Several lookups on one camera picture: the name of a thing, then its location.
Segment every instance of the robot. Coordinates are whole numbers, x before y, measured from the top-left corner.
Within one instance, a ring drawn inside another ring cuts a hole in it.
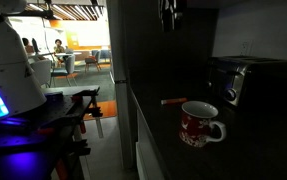
[[[26,4],[25,0],[0,0],[0,119],[27,112],[46,102],[27,61],[21,38],[6,17],[6,14],[22,14]]]

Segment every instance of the red and white mug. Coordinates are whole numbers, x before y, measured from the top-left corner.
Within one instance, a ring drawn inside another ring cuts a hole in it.
[[[194,147],[203,147],[208,142],[220,142],[225,139],[225,125],[219,121],[212,121],[218,115],[214,106],[201,101],[188,101],[182,104],[182,110],[179,135],[184,142]],[[215,125],[220,128],[220,138],[210,137]]]

